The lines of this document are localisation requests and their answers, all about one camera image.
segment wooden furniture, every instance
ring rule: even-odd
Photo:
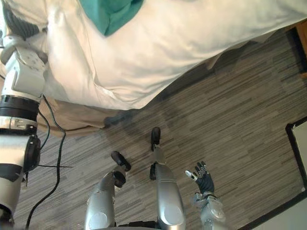
[[[299,40],[302,45],[302,51],[305,55],[302,57],[304,70],[302,72],[302,77],[307,78],[307,20],[298,22],[294,24],[294,28],[297,31]]]

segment silver robot leg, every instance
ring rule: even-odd
[[[163,230],[185,230],[186,218],[176,179],[166,166],[158,141],[152,140],[152,148],[155,164],[152,165],[151,172],[154,170],[154,178],[151,175],[151,179],[157,181],[158,223]]]
[[[112,155],[112,158],[118,163],[118,166],[105,175],[94,187],[87,201],[84,224],[84,229],[86,230],[105,229],[115,226],[115,186],[123,186],[126,182],[126,172],[130,170],[131,166],[120,153],[113,153],[116,159],[114,159],[114,155]]]

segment green fabric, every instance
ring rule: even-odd
[[[133,18],[143,0],[80,0],[80,3],[97,29],[108,36]]]

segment white bed sheet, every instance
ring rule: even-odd
[[[28,41],[48,52],[45,94],[108,109],[142,108],[201,61],[307,17],[307,0],[145,0],[109,37],[77,0],[9,0],[48,26]]]

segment black cable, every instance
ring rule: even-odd
[[[57,167],[57,166],[53,166],[53,165],[41,165],[41,164],[39,164],[38,166],[47,167],[47,168],[56,168]],[[72,166],[60,166],[60,168],[72,168]]]
[[[45,146],[48,138],[49,138],[49,135],[50,135],[50,125],[49,125],[49,122],[47,121],[47,119],[45,118],[45,116],[40,112],[40,110],[38,109],[38,114],[44,119],[46,125],[47,125],[47,136],[46,136],[46,139],[44,140],[43,144],[40,146],[40,150],[42,150],[42,148]]]
[[[38,201],[34,206],[33,208],[31,209],[30,213],[29,213],[29,216],[28,216],[28,220],[27,220],[27,224],[25,226],[25,229],[28,230],[29,229],[29,226],[30,226],[30,221],[31,221],[31,217],[35,211],[35,209],[44,201],[46,200],[50,195],[52,195],[54,193],[54,191],[57,189],[58,185],[59,185],[59,181],[60,181],[60,164],[61,164],[61,156],[62,156],[62,147],[63,147],[63,143],[64,143],[64,139],[66,137],[66,131],[56,122],[55,120],[55,117],[54,117],[54,114],[53,114],[53,111],[51,109],[51,106],[49,104],[49,102],[47,101],[46,97],[43,96],[44,98],[44,101],[48,107],[48,109],[50,110],[50,113],[51,113],[51,116],[52,116],[52,120],[53,120],[53,123],[61,130],[61,132],[63,133],[63,137],[62,137],[62,140],[60,142],[60,145],[59,145],[59,155],[58,155],[58,162],[57,162],[57,182],[55,184],[55,186],[53,187],[53,189],[46,195],[44,196],[40,201]]]

